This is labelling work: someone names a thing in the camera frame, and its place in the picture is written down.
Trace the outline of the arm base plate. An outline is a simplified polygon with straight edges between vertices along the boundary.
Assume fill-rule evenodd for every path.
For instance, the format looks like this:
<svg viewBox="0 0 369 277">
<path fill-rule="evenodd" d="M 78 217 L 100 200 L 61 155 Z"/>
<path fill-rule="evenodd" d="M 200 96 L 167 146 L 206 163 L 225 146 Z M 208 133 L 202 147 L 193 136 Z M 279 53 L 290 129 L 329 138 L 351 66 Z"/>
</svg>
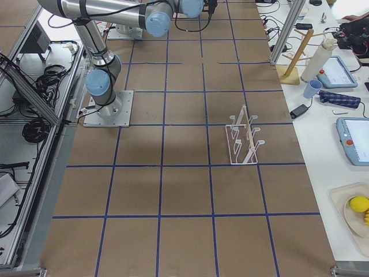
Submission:
<svg viewBox="0 0 369 277">
<path fill-rule="evenodd" d="M 116 91 L 115 101 L 103 107 L 99 112 L 93 108 L 84 117 L 83 126 L 87 128 L 115 128 L 130 126 L 130 116 L 133 104 L 134 91 Z"/>
<path fill-rule="evenodd" d="M 141 40 L 143 30 L 127 25 L 113 24 L 107 36 L 108 40 Z"/>
</svg>

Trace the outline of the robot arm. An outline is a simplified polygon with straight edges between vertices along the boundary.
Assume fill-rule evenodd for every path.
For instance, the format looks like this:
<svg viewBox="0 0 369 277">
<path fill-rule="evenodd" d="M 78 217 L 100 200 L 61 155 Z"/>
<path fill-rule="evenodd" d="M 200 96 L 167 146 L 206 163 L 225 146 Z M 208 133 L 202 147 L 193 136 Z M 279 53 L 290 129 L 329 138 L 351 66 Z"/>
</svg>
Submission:
<svg viewBox="0 0 369 277">
<path fill-rule="evenodd" d="M 117 55 L 110 51 L 96 22 L 146 30 L 153 37 L 164 36 L 174 14 L 198 17 L 203 1 L 39 1 L 53 15 L 70 19 L 91 56 L 94 70 L 86 77 L 86 86 L 99 114 L 108 108 L 119 110 L 114 83 L 121 71 Z"/>
</svg>

